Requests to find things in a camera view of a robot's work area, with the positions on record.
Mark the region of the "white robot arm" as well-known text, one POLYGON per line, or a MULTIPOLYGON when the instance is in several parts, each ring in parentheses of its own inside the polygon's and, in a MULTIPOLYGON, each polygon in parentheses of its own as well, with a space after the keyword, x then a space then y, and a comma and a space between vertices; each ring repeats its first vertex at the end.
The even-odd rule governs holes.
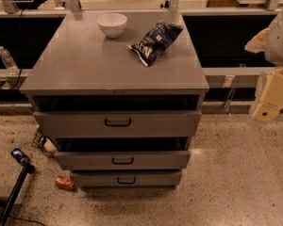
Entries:
POLYGON ((249 109, 249 123, 255 126, 271 122, 283 109, 283 9, 269 26, 246 43, 251 53, 263 52, 265 60, 275 65, 257 81, 255 101, 249 109))

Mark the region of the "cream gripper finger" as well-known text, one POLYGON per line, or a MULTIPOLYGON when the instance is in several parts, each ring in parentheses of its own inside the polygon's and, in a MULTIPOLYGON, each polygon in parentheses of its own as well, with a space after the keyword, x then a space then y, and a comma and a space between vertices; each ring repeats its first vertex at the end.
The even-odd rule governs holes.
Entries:
POLYGON ((257 81, 255 101, 249 109, 253 124, 271 122, 283 109, 283 67, 262 73, 257 81))
POLYGON ((248 52, 257 54, 263 52, 266 47, 266 36, 269 32, 268 28, 259 31, 250 41, 246 43, 244 49, 248 52))

